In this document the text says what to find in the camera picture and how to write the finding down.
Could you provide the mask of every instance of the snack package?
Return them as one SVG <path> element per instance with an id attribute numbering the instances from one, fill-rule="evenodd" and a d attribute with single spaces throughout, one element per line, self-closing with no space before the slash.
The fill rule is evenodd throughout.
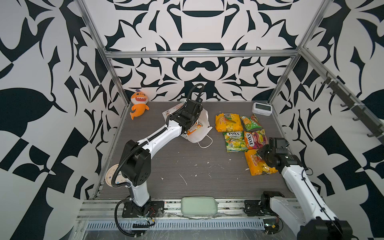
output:
<path id="1" fill-rule="evenodd" d="M 240 117 L 243 120 L 245 129 L 247 131 L 250 131 L 251 129 L 254 129 L 254 128 L 256 129 L 262 128 L 262 126 L 260 126 L 259 120 L 254 114 L 251 117 L 246 117 L 246 116 L 240 116 Z"/>
<path id="2" fill-rule="evenodd" d="M 264 129 L 255 132 L 244 132 L 244 138 L 248 149 L 259 149 L 268 143 Z"/>
<path id="3" fill-rule="evenodd" d="M 243 132 L 224 132 L 227 152 L 242 152 L 247 150 Z"/>
<path id="4" fill-rule="evenodd" d="M 187 135 L 192 134 L 194 131 L 202 127 L 203 124 L 199 123 L 198 120 L 196 120 L 195 124 L 192 125 L 192 127 L 187 131 Z"/>
<path id="5" fill-rule="evenodd" d="M 218 132 L 237 132 L 243 131 L 243 125 L 240 121 L 239 114 L 220 113 L 216 116 L 216 130 Z"/>
<path id="6" fill-rule="evenodd" d="M 276 168 L 268 167 L 265 161 L 257 154 L 256 149 L 246 151 L 245 158 L 252 176 L 278 172 Z"/>

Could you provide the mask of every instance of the gray wooden tabletop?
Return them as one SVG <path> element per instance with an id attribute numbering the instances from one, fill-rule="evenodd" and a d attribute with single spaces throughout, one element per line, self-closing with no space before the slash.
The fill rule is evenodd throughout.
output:
<path id="1" fill-rule="evenodd" d="M 138 141 L 164 125 L 162 112 L 177 102 L 149 102 L 149 111 L 131 120 L 127 115 L 124 127 L 114 150 L 111 167 L 119 162 L 123 147 L 129 140 Z M 252 115 L 251 102 L 204 102 L 209 123 L 213 129 L 208 135 L 213 143 L 202 149 L 181 136 L 171 140 L 152 159 L 151 175 L 147 180 L 148 192 L 152 198 L 182 198 L 188 196 L 211 196 L 214 198 L 260 197 L 265 190 L 280 191 L 286 197 L 293 197 L 281 174 L 252 176 L 243 152 L 226 152 L 223 133 L 215 129 L 215 115 L 237 113 Z M 281 137 L 274 118 L 257 115 L 267 137 Z M 203 139 L 201 146 L 211 140 Z M 114 189 L 104 185 L 100 199 L 124 199 L 128 196 L 124 188 Z"/>

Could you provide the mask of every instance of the paper scrap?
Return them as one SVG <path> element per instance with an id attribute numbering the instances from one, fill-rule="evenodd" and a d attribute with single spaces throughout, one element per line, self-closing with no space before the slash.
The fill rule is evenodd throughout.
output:
<path id="1" fill-rule="evenodd" d="M 188 186 L 187 182 L 185 181 L 185 179 L 183 178 L 183 176 L 181 176 L 181 174 L 179 174 L 180 177 L 184 180 L 185 184 Z"/>

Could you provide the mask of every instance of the orange shark plush toy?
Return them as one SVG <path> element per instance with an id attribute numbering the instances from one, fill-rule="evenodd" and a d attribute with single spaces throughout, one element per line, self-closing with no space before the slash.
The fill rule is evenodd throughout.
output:
<path id="1" fill-rule="evenodd" d="M 132 111 L 135 110 L 133 113 L 129 113 L 132 120 L 134 117 L 141 116 L 145 112 L 145 109 L 149 110 L 149 107 L 146 105 L 149 100 L 147 95 L 138 89 L 136 89 L 136 91 L 137 92 L 131 97 L 131 102 L 134 104 Z"/>

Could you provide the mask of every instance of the wall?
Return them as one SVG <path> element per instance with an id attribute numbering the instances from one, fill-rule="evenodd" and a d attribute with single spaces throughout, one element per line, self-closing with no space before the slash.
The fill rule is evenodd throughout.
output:
<path id="1" fill-rule="evenodd" d="M 0 3 L 1 239 L 60 239 L 124 103 L 72 0 Z"/>
<path id="2" fill-rule="evenodd" d="M 295 49 L 321 0 L 86 0 L 109 51 Z M 179 100 L 192 84 L 205 100 L 267 100 L 288 57 L 114 59 L 130 96 Z"/>
<path id="3" fill-rule="evenodd" d="M 382 1 L 335 0 L 308 45 L 381 119 L 383 10 Z M 327 205 L 360 240 L 384 237 L 384 146 L 321 82 L 301 58 L 273 104 L 278 119 Z"/>

